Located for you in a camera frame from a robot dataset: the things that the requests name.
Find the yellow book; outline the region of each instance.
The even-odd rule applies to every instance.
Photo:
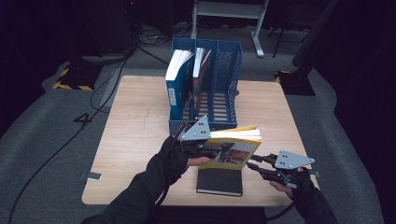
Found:
[[[256,125],[211,132],[210,135],[211,138],[204,144],[205,148],[227,149],[209,163],[200,166],[200,169],[242,170],[262,143],[260,130]]]

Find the book spine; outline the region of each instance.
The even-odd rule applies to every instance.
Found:
[[[193,92],[193,108],[194,108],[194,116],[199,116],[202,93],[201,93],[201,83],[198,77],[194,77],[192,81],[192,92]]]
[[[180,88],[177,81],[166,81],[166,88],[168,90],[168,98],[170,105],[170,119],[182,120],[183,117],[183,103],[180,96]]]

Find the stand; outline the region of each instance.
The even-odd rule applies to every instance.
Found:
[[[298,70],[296,72],[277,71],[274,78],[282,87],[285,95],[315,96],[308,76],[302,76]]]
[[[93,91],[102,65],[75,66],[72,63],[59,75],[53,89]]]
[[[262,21],[265,16],[267,9],[268,0],[263,0],[262,5],[245,5],[245,4],[232,4],[232,3],[217,3],[217,2],[203,2],[194,1],[194,7],[192,9],[192,32],[191,39],[195,39],[197,36],[197,16],[218,16],[218,17],[233,17],[233,18],[245,18],[245,19],[257,19],[256,31],[252,31],[251,38],[253,40],[254,47],[257,51],[259,58],[264,57],[262,51],[262,45],[259,41],[259,33],[262,28]]]

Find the black notebook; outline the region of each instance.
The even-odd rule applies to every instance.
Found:
[[[198,169],[197,192],[242,196],[242,171],[229,169]]]

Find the gray floor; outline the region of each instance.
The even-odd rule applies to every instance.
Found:
[[[277,34],[267,37],[262,30],[260,40],[266,55],[258,58],[249,31],[203,30],[198,38],[240,41],[243,61],[240,79],[274,81],[277,70],[295,70],[291,65],[299,45],[281,43],[276,58],[272,52]],[[286,33],[290,38],[301,34]],[[145,48],[164,61],[170,60],[170,44]],[[80,223],[100,213],[103,205],[86,205],[81,201],[85,182],[81,173],[91,170],[92,162],[106,125],[107,113],[97,113],[73,141],[64,144],[77,133],[80,123],[73,120],[84,113],[94,115],[114,87],[112,74],[120,66],[105,66],[96,82],[96,91],[67,91],[52,88],[67,62],[60,64],[52,77],[44,80],[46,93],[35,101],[10,127],[0,140],[0,223],[7,223],[9,212],[23,185],[34,172],[60,148],[20,197],[12,223]],[[137,49],[122,69],[122,75],[164,76],[166,65]],[[340,223],[384,223],[375,186],[334,116],[336,104],[332,87],[315,71],[309,75],[316,96],[286,96],[309,157],[316,159],[314,169],[320,171],[320,188]],[[111,100],[103,110],[111,109]],[[267,208],[267,216],[282,207]],[[304,223],[293,209],[271,223]]]

